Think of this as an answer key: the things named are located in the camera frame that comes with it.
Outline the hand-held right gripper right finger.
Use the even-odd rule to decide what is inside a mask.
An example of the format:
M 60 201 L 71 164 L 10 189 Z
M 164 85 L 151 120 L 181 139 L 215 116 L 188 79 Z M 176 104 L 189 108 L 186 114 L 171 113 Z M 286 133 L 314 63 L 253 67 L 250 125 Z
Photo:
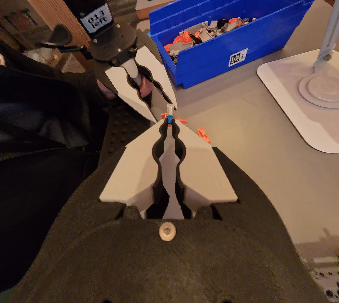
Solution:
M 200 207 L 238 200 L 213 148 L 178 120 L 172 120 L 176 166 L 175 193 L 184 218 Z

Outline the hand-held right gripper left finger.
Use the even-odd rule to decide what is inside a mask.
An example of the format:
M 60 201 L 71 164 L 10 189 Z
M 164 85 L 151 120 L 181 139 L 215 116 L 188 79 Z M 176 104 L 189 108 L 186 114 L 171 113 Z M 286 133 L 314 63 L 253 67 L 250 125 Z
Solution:
M 163 218 L 169 194 L 163 185 L 160 157 L 167 128 L 167 119 L 162 119 L 126 145 L 99 196 L 101 202 L 136 206 L 147 218 Z

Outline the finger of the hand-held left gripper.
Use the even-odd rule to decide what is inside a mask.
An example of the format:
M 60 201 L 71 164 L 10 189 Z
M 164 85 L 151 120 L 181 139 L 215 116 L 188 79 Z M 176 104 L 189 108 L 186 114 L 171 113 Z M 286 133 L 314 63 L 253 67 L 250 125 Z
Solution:
M 168 103 L 173 104 L 174 109 L 177 110 L 178 105 L 175 92 L 163 63 L 159 62 L 146 45 L 137 50 L 135 62 L 142 73 L 148 76 L 155 87 L 161 91 L 163 98 Z
M 129 75 L 123 67 L 111 67 L 105 71 L 108 79 L 117 91 L 117 95 L 126 104 L 147 120 L 156 123 L 157 119 L 149 105 L 141 98 L 140 92 L 129 82 Z

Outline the blue plastic bin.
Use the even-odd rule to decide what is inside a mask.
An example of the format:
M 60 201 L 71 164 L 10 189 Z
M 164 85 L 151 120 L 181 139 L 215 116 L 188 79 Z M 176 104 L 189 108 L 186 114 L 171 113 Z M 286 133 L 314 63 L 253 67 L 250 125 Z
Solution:
M 170 76 L 184 89 L 282 49 L 315 0 L 176 0 L 150 12 L 150 33 Z M 253 19 L 178 53 L 164 46 L 204 21 Z

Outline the person's left forearm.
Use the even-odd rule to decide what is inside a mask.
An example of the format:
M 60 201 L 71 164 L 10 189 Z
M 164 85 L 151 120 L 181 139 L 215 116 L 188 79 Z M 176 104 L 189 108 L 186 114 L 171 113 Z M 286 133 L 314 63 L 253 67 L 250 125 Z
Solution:
M 103 109 L 111 103 L 104 98 L 104 94 L 100 90 L 97 78 L 93 71 L 78 72 L 63 72 L 63 80 L 69 82 L 84 95 L 90 108 Z

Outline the person's left hand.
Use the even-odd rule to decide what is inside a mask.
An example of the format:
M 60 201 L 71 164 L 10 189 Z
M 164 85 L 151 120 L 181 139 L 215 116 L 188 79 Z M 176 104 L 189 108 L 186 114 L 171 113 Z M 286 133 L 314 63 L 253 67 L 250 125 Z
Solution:
M 140 74 L 139 81 L 140 83 L 138 84 L 138 86 L 140 89 L 141 96 L 142 98 L 145 98 L 151 93 L 154 85 L 143 74 Z M 106 100 L 112 101 L 113 99 L 116 98 L 116 95 L 114 94 L 114 92 L 106 88 L 98 79 L 96 80 L 96 82 L 101 93 L 103 94 L 103 97 Z

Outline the black perforated pad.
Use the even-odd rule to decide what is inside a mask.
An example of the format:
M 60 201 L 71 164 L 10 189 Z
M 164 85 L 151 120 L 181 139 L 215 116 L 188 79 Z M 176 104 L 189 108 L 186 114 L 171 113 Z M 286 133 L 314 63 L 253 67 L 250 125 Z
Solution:
M 113 102 L 100 152 L 99 165 L 150 128 L 151 122 L 124 102 Z

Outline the white packaging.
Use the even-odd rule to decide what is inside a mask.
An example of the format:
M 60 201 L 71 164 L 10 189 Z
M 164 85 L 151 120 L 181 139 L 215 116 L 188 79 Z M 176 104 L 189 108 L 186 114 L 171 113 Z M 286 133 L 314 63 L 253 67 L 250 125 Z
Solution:
M 23 54 L 37 62 L 46 64 L 53 68 L 57 66 L 63 56 L 63 54 L 60 53 L 58 49 L 50 49 L 45 47 L 24 51 Z

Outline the printed cardboard box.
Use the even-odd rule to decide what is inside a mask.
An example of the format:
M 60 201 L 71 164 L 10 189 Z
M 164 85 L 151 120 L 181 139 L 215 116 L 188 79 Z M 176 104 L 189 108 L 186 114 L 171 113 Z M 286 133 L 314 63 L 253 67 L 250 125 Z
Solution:
M 47 40 L 52 29 L 30 7 L 3 11 L 1 25 L 25 48 L 33 50 L 40 47 L 40 42 Z

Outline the white book stand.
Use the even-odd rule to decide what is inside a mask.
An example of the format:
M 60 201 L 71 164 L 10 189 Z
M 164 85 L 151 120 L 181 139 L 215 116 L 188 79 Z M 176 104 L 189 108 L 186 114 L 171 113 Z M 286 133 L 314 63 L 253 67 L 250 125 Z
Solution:
M 321 49 L 262 64 L 257 75 L 312 148 L 339 152 L 338 3 Z

